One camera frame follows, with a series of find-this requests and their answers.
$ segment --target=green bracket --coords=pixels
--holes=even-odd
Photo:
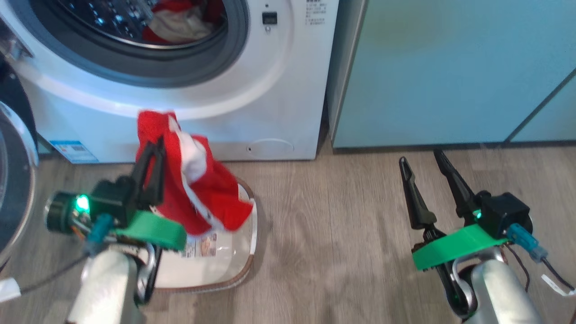
[[[167,250],[183,251],[186,247],[186,231],[181,224],[144,210],[136,211],[127,228],[112,232]]]
[[[507,241],[493,239],[478,224],[474,224],[426,244],[412,253],[412,259],[416,268],[422,271]]]

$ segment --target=washing machine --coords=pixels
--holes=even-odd
[[[152,109],[220,160],[314,159],[338,0],[219,1],[205,35],[161,42],[158,0],[0,0],[38,134],[72,163],[133,162]]]

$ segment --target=wooden floor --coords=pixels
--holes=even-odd
[[[549,259],[576,283],[576,148],[448,151],[473,190],[510,191],[532,208],[535,235]],[[316,161],[229,163],[259,200],[256,261],[239,287],[191,295],[156,293],[148,323],[459,323],[434,272],[416,272],[410,248],[421,239],[408,222],[398,159],[405,155],[438,226],[462,225],[431,152],[333,155]],[[42,162],[38,203],[24,242],[2,277],[21,285],[78,255],[75,238],[44,229],[42,208],[55,190],[88,191],[129,165]],[[530,296],[546,323],[568,323],[575,299],[540,279],[548,273],[519,252],[530,271]],[[515,260],[510,264],[525,277]],[[62,323],[81,267],[28,296],[0,304],[2,323]]]

